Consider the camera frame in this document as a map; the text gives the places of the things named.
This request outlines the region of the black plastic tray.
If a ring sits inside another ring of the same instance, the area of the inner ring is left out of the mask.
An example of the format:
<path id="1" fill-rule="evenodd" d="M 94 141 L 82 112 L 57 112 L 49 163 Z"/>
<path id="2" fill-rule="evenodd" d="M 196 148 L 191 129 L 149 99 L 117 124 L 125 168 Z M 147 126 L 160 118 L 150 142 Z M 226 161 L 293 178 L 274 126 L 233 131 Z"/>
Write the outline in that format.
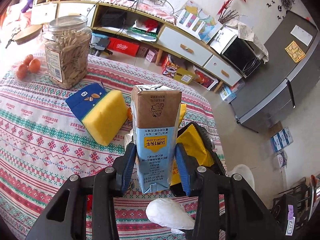
<path id="1" fill-rule="evenodd" d="M 192 121 L 178 131 L 177 142 L 183 144 L 187 155 L 196 158 L 199 166 L 208 167 L 215 174 L 225 176 L 225 168 L 207 130 Z"/>

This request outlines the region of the white tissue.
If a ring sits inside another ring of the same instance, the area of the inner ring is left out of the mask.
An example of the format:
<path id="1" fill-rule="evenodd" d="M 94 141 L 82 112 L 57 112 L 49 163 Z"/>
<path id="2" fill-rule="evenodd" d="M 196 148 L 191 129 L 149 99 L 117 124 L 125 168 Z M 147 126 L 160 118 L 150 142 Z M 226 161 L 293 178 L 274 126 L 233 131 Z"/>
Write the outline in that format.
<path id="1" fill-rule="evenodd" d="M 195 226 L 195 220 L 184 207 L 170 198 L 151 201 L 145 213 L 149 221 L 170 228 L 172 233 L 182 234 L 183 230 L 193 230 Z"/>

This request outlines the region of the yellow snack wrapper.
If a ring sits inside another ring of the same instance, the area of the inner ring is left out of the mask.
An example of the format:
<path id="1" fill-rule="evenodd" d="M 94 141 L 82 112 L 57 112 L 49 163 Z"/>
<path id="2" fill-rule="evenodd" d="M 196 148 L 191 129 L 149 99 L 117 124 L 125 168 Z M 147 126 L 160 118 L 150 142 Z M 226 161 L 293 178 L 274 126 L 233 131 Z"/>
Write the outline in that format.
<path id="1" fill-rule="evenodd" d="M 186 113 L 186 109 L 186 104 L 182 103 L 180 109 L 179 124 L 183 120 L 183 117 Z M 196 130 L 196 127 L 193 124 L 187 127 L 187 129 L 184 132 L 182 132 L 181 135 L 178 136 L 177 142 L 183 144 L 187 155 L 195 157 L 199 165 L 211 166 L 213 164 L 213 160 L 210 156 L 210 153 L 206 150 L 205 145 L 198 131 Z M 176 160 L 174 159 L 172 169 L 172 180 L 170 186 L 174 186 L 180 182 L 180 175 L 178 173 Z"/>

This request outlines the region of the yellow green sponge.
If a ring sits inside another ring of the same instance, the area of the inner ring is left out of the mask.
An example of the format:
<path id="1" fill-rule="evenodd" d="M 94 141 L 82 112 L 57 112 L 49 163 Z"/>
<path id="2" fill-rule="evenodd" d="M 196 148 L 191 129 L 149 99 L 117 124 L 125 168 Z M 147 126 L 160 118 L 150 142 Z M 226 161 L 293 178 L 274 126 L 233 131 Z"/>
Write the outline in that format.
<path id="1" fill-rule="evenodd" d="M 107 146 L 127 120 L 127 109 L 122 92 L 111 90 L 81 121 L 96 143 Z"/>

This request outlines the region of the blue snack packet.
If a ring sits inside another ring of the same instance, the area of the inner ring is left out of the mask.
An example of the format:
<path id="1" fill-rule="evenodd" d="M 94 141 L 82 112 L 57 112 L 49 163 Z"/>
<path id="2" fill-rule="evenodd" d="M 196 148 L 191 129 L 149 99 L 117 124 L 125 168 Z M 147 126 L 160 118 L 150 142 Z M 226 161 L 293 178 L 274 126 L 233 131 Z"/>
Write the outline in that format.
<path id="1" fill-rule="evenodd" d="M 103 83 L 92 83 L 66 99 L 66 103 L 75 117 L 82 122 L 83 118 L 107 94 Z"/>

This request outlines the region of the blue brown milk carton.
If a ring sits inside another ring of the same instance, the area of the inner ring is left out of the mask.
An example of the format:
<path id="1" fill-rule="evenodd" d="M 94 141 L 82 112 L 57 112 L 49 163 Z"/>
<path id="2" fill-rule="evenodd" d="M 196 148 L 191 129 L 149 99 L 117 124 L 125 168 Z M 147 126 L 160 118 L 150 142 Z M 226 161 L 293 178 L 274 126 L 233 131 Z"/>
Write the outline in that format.
<path id="1" fill-rule="evenodd" d="M 172 179 L 182 92 L 135 85 L 131 92 L 137 176 L 143 194 L 167 190 Z"/>

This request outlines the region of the white plastic trash bucket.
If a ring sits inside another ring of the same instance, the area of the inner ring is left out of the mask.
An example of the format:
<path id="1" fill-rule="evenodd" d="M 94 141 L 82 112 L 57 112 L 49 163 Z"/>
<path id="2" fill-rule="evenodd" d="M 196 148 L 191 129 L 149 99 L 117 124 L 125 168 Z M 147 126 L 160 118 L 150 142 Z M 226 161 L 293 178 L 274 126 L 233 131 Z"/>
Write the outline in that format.
<path id="1" fill-rule="evenodd" d="M 227 172 L 228 176 L 231 177 L 233 174 L 241 175 L 251 186 L 253 190 L 255 190 L 255 181 L 253 177 L 253 173 L 248 166 L 245 164 L 236 165 L 232 170 Z"/>

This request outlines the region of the blue white stacked boxes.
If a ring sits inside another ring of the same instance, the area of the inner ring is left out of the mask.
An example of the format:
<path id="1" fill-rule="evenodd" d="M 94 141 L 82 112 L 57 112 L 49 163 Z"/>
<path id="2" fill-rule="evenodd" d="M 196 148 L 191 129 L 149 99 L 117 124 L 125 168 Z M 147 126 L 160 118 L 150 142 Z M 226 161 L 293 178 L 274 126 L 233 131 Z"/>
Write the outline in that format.
<path id="1" fill-rule="evenodd" d="M 279 152 L 293 143 L 293 137 L 288 127 L 283 128 L 274 136 L 270 137 L 274 152 Z"/>

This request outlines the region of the yellow cardboard box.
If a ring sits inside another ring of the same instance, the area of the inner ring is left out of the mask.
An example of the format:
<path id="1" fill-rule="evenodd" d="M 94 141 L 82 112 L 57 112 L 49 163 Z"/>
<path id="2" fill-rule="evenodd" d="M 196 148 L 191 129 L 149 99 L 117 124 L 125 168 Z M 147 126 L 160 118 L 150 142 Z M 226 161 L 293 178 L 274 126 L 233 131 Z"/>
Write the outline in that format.
<path id="1" fill-rule="evenodd" d="M 188 85 L 195 78 L 195 74 L 187 70 L 183 59 L 167 54 L 162 62 L 162 74 L 166 77 Z"/>

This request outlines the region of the black microwave oven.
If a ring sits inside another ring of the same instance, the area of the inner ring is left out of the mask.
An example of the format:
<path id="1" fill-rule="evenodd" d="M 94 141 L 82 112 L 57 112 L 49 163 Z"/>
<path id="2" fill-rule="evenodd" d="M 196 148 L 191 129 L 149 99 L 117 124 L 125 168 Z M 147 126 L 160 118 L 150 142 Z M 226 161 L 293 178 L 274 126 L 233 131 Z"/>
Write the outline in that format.
<path id="1" fill-rule="evenodd" d="M 221 56 L 235 67 L 244 78 L 249 77 L 261 64 L 252 47 L 237 35 L 223 49 Z"/>

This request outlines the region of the yellow paper note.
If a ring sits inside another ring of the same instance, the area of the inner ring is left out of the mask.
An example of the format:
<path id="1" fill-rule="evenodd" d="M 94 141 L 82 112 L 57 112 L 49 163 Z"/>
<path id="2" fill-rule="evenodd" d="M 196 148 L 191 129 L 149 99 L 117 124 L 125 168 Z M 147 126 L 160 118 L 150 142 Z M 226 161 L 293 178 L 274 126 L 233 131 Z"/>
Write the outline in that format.
<path id="1" fill-rule="evenodd" d="M 288 55 L 291 57 L 291 59 L 298 63 L 305 57 L 304 51 L 296 44 L 295 41 L 292 41 L 286 48 L 285 51 L 288 53 Z"/>

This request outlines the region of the red cardboard box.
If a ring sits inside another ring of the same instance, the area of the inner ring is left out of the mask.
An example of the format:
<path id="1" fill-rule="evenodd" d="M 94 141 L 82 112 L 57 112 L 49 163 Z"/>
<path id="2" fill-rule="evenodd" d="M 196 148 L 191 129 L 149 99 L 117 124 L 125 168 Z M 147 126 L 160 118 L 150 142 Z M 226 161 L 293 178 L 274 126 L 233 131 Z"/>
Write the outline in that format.
<path id="1" fill-rule="evenodd" d="M 110 37 L 109 41 L 110 42 L 107 45 L 108 50 L 114 50 L 130 56 L 136 56 L 140 47 L 139 44 L 135 44 L 114 37 Z"/>

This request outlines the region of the white paper note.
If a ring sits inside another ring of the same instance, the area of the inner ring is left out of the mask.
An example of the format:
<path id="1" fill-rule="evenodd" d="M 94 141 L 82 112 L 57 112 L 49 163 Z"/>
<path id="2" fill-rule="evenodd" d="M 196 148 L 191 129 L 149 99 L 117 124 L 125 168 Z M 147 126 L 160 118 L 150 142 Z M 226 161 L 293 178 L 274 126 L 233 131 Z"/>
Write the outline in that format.
<path id="1" fill-rule="evenodd" d="M 300 40 L 306 46 L 309 46 L 309 44 L 313 38 L 313 36 L 311 34 L 309 34 L 307 31 L 305 31 L 304 29 L 302 29 L 298 25 L 294 26 L 294 28 L 291 30 L 290 34 L 293 35 L 298 40 Z"/>

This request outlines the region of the colourful map board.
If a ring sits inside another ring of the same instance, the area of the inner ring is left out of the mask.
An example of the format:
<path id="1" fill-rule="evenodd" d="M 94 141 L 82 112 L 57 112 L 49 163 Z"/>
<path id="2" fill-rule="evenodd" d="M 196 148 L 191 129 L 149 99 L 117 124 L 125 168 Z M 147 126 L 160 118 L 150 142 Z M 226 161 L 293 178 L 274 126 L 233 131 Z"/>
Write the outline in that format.
<path id="1" fill-rule="evenodd" d="M 192 0 L 188 0 L 174 16 L 178 28 L 205 44 L 208 44 L 222 28 L 218 20 Z"/>

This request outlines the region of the pink cabinet runner cloth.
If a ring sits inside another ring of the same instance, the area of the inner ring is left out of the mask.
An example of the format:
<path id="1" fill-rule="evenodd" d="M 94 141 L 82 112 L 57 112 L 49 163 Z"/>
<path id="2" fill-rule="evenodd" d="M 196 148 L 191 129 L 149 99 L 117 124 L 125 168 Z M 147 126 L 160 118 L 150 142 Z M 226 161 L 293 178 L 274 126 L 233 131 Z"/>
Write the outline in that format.
<path id="1" fill-rule="evenodd" d="M 126 8 L 131 7 L 133 10 L 142 11 L 156 18 L 160 18 L 165 22 L 169 22 L 172 24 L 175 24 L 176 22 L 174 16 L 170 15 L 170 12 L 167 8 L 161 7 L 159 5 L 154 5 L 149 1 L 144 1 L 144 0 L 139 0 L 138 2 L 128 1 L 128 0 L 81 0 L 81 1 L 89 1 L 94 3 L 99 2 L 103 4 L 109 4 L 109 5 L 114 4 L 114 5 L 119 5 Z"/>

